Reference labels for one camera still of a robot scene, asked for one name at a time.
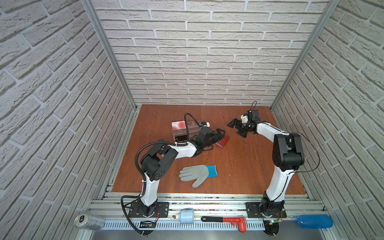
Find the red leather card holder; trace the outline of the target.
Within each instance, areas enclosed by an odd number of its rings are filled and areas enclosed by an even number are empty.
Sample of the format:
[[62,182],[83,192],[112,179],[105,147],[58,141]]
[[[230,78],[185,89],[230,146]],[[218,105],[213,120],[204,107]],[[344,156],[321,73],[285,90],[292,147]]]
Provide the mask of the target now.
[[230,140],[230,136],[229,135],[225,135],[222,140],[220,140],[220,141],[218,141],[216,143],[216,145],[218,145],[220,148],[224,148],[229,140]]

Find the clear acrylic card organizer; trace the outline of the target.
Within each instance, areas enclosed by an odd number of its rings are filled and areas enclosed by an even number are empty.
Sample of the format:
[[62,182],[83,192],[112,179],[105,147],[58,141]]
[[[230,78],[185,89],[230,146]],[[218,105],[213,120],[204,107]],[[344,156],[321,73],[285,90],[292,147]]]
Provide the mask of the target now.
[[[200,124],[201,122],[198,121],[198,123],[196,123],[195,121],[192,121],[192,122],[187,122],[188,124],[188,129],[189,129],[189,140],[191,140],[193,137],[197,136],[200,132]],[[173,133],[173,138],[175,140],[175,136],[179,136],[179,135],[186,135],[187,136],[187,130],[179,130],[179,131],[173,131],[172,130],[172,133]]]

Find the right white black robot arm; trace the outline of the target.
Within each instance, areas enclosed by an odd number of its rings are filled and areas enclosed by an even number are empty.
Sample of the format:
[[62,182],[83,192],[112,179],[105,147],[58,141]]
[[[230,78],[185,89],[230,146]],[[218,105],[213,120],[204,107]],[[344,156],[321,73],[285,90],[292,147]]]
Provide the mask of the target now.
[[269,187],[265,191],[259,211],[271,215],[271,211],[282,211],[285,194],[294,174],[300,173],[305,163],[302,135],[283,131],[271,123],[262,121],[256,110],[257,101],[239,119],[234,118],[228,127],[237,129],[237,134],[246,138],[248,133],[264,136],[273,143],[272,160],[275,165]]

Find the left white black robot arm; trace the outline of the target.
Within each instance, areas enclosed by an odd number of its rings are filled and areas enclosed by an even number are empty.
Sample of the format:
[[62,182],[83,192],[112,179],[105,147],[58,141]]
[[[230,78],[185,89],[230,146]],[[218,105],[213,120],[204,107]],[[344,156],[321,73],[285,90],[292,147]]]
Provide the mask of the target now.
[[[187,116],[192,117],[200,128],[198,135],[190,139]],[[139,209],[149,217],[155,212],[158,202],[158,187],[175,160],[181,158],[194,158],[224,139],[226,132],[222,129],[215,131],[210,128],[208,122],[199,123],[193,115],[185,113],[186,141],[183,143],[170,143],[163,139],[143,146],[135,156],[135,166],[143,177],[142,192],[138,196],[130,196],[136,200]]]

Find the black card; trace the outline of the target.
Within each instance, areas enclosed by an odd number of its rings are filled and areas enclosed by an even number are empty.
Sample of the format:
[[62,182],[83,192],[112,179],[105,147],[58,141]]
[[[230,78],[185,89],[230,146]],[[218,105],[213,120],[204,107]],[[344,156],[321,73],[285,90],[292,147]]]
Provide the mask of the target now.
[[186,140],[187,140],[186,135],[175,136],[175,142],[181,143],[181,142],[185,142]]

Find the red white card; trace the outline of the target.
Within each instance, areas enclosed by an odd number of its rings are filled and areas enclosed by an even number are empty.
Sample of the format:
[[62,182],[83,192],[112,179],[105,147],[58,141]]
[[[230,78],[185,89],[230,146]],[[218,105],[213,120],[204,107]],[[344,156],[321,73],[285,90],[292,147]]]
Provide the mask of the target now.
[[172,122],[173,131],[179,131],[179,130],[185,130],[185,129],[186,129],[185,121]]

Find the grey blue work glove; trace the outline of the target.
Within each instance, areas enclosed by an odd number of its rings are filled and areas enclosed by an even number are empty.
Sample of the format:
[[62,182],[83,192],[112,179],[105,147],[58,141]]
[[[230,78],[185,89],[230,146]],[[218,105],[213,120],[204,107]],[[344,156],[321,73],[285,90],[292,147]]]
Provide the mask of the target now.
[[208,178],[217,177],[216,166],[196,165],[190,167],[184,167],[179,172],[179,178],[182,182],[193,181],[192,187],[198,188]]

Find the white plastic bottle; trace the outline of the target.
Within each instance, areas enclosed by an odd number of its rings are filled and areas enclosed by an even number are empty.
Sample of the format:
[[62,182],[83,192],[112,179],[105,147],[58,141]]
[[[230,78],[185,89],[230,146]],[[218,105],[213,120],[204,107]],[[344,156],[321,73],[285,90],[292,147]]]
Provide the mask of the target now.
[[194,223],[194,210],[193,209],[183,209],[178,214],[173,216],[174,220],[179,221],[180,224],[193,224]]

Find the red black pipe wrench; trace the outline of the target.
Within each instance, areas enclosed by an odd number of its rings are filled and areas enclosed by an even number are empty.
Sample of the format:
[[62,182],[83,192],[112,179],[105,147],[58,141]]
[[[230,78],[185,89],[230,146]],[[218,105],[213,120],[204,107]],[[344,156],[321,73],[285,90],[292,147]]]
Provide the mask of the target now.
[[203,216],[201,217],[201,221],[209,223],[230,223],[234,227],[237,227],[241,233],[245,233],[247,231],[247,224],[244,217],[223,218]]

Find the black round foot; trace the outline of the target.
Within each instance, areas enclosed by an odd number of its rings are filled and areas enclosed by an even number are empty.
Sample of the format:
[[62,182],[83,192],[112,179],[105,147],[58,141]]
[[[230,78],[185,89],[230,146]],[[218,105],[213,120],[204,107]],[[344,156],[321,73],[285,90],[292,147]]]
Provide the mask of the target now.
[[267,234],[268,236],[273,236],[276,237],[277,233],[280,230],[280,225],[278,222],[267,222],[264,221],[264,233]]

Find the blue plastic bottle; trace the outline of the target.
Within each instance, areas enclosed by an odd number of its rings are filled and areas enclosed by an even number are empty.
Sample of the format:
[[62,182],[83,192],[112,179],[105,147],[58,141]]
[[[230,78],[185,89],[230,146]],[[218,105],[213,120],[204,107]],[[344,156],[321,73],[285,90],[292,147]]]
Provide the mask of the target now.
[[328,229],[334,225],[328,215],[301,215],[297,217],[297,222],[304,229]]

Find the silver drink can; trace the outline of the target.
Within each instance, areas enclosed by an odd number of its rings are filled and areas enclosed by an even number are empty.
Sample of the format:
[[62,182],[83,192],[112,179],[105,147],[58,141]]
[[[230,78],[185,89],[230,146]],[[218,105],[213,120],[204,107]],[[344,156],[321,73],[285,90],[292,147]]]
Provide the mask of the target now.
[[75,218],[74,226],[78,229],[97,231],[104,227],[105,219],[102,216],[82,213]]

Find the aluminium rail frame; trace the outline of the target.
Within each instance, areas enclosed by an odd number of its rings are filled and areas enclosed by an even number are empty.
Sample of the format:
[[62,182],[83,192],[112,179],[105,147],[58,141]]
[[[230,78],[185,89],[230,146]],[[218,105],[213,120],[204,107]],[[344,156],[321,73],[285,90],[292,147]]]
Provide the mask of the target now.
[[[261,195],[229,195],[229,194],[159,194],[159,202],[169,202],[167,218],[160,218],[154,229],[144,236],[137,233],[134,227],[139,226],[145,218],[129,218],[122,210],[122,193],[107,191],[101,200],[92,200],[85,207],[85,212],[102,216],[104,227],[92,232],[80,230],[78,240],[337,240],[339,238],[333,225],[328,229],[304,229],[299,226],[297,217],[301,215],[328,215],[321,201],[312,201],[307,195],[289,195],[284,204],[287,217],[248,218],[247,202],[260,202]],[[182,225],[173,216],[183,209],[194,210],[194,223]],[[239,232],[230,223],[202,222],[201,217],[244,217],[247,224],[245,233]],[[276,237],[264,233],[264,221],[278,222],[280,230]]]

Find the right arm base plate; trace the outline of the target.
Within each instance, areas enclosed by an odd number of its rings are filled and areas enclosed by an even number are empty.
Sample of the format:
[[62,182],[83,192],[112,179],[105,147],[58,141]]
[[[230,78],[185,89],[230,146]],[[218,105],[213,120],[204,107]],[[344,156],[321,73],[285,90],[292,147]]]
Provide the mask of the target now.
[[287,217],[284,203],[284,201],[277,203],[247,202],[245,205],[248,218],[250,219],[284,219]]

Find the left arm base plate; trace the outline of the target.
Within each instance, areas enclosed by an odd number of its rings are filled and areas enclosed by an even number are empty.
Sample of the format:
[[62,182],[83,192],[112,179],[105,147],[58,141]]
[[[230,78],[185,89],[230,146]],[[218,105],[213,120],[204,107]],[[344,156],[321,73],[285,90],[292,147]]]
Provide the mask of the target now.
[[155,202],[150,206],[142,201],[134,202],[129,207],[130,218],[167,218],[169,214],[169,202]]

